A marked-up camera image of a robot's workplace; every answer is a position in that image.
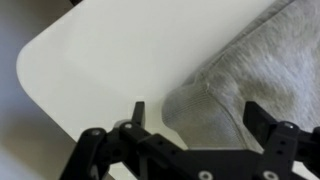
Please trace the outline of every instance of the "black metal bracket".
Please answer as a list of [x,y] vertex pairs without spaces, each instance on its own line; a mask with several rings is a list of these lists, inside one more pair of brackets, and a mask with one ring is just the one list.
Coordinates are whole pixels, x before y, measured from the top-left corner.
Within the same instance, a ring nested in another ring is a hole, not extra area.
[[301,131],[291,122],[278,123],[254,102],[246,104],[244,124],[265,149],[182,150],[159,134],[144,128],[144,102],[137,102],[130,122],[106,133],[86,130],[61,179],[98,180],[110,165],[122,162],[139,180],[287,180],[303,178],[293,173],[294,160],[304,162],[319,177],[320,133]]

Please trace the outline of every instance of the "bolt hole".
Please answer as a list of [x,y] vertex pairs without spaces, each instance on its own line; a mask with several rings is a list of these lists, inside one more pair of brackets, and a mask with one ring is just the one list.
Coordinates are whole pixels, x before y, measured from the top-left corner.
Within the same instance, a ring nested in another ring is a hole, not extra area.
[[275,178],[275,175],[273,175],[273,174],[268,174],[267,177],[270,178],[270,179],[274,179],[274,178]]
[[120,151],[120,149],[116,149],[116,150],[114,150],[113,152],[112,152],[112,154],[114,155],[114,156],[117,156],[117,157],[119,157],[119,156],[121,156],[121,151]]
[[201,171],[199,173],[199,179],[200,180],[213,180],[213,176],[210,172],[208,171]]

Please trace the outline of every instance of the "screw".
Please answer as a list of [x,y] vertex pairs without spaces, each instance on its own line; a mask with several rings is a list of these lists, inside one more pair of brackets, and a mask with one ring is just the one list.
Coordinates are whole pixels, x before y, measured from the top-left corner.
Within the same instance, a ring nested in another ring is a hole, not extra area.
[[293,129],[293,125],[290,124],[290,123],[287,123],[287,122],[286,122],[286,123],[284,123],[284,126],[290,128],[290,129]]
[[128,123],[128,124],[124,125],[124,127],[127,128],[127,129],[131,129],[132,128],[132,124]]
[[266,179],[266,180],[279,180],[279,176],[272,172],[272,171],[264,171],[263,172],[263,177]]
[[94,136],[98,136],[98,135],[100,134],[100,131],[97,130],[97,129],[95,129],[95,130],[93,130],[93,131],[91,132],[91,134],[94,135]]
[[200,180],[213,180],[213,176],[209,171],[200,171],[199,172]]

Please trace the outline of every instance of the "gray fabric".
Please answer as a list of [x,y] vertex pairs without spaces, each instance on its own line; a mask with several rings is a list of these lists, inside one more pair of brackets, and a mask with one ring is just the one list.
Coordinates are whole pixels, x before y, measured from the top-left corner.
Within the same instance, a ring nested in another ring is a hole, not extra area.
[[320,1],[278,1],[189,84],[174,90],[164,123],[189,147],[260,151],[242,124],[246,101],[311,131],[320,124]]

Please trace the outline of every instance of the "white tabletop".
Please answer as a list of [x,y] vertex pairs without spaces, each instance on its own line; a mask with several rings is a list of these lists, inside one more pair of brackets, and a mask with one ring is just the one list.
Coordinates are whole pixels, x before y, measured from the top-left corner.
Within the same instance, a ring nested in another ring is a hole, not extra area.
[[18,77],[75,140],[111,130],[144,100],[147,130],[185,148],[161,121],[165,96],[273,1],[84,1],[23,48]]

